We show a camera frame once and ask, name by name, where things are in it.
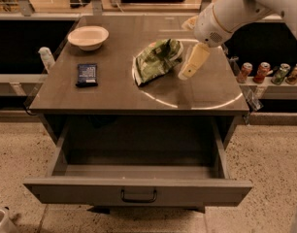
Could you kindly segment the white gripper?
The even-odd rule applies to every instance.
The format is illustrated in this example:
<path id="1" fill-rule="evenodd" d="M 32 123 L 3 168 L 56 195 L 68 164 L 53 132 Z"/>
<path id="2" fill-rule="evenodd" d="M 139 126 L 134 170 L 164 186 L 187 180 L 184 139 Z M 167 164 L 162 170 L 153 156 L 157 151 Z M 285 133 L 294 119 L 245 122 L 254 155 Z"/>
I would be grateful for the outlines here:
<path id="1" fill-rule="evenodd" d="M 195 38 L 201 42 L 187 51 L 178 77 L 185 81 L 191 78 L 210 56 L 210 48 L 221 46 L 232 37 L 215 18 L 214 4 L 209 5 L 199 16 L 190 17 L 181 27 L 193 30 Z"/>

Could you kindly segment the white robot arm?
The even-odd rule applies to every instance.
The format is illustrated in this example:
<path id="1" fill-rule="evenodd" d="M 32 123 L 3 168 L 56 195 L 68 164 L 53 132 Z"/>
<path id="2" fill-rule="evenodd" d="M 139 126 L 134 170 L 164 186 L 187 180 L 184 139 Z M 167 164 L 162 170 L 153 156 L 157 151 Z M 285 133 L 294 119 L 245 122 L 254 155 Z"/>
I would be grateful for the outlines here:
<path id="1" fill-rule="evenodd" d="M 178 77 L 191 78 L 207 61 L 210 48 L 228 41 L 242 26 L 277 14 L 297 39 L 297 0 L 217 0 L 197 17 L 191 30 L 198 44 L 189 52 Z"/>

